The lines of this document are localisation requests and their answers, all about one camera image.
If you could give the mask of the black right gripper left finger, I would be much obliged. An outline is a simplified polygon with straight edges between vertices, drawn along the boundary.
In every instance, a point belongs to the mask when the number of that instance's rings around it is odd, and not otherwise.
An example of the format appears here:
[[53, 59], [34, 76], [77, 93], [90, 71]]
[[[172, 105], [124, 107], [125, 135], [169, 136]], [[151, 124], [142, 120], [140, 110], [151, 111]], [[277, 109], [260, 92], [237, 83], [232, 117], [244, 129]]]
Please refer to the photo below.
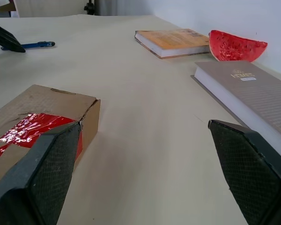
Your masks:
[[0, 225], [55, 225], [67, 195], [81, 126], [55, 127], [0, 180]]

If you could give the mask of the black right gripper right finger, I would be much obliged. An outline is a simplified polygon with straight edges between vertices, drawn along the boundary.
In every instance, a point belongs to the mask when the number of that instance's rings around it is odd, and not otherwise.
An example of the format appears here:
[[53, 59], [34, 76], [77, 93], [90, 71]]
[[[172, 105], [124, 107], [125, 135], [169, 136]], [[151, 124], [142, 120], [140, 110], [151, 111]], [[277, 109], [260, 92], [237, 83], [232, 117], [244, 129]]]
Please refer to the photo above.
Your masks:
[[210, 120], [224, 178], [246, 222], [281, 225], [281, 155], [256, 131]]

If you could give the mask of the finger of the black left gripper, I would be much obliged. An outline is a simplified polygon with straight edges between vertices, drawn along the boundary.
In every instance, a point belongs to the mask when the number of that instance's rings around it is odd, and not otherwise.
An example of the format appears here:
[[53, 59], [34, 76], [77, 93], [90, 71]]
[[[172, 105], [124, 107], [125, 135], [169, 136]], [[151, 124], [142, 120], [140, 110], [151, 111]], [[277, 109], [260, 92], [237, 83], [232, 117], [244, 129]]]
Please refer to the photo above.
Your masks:
[[25, 49], [14, 37], [13, 34], [0, 27], [0, 46], [6, 50], [18, 53], [25, 53]]

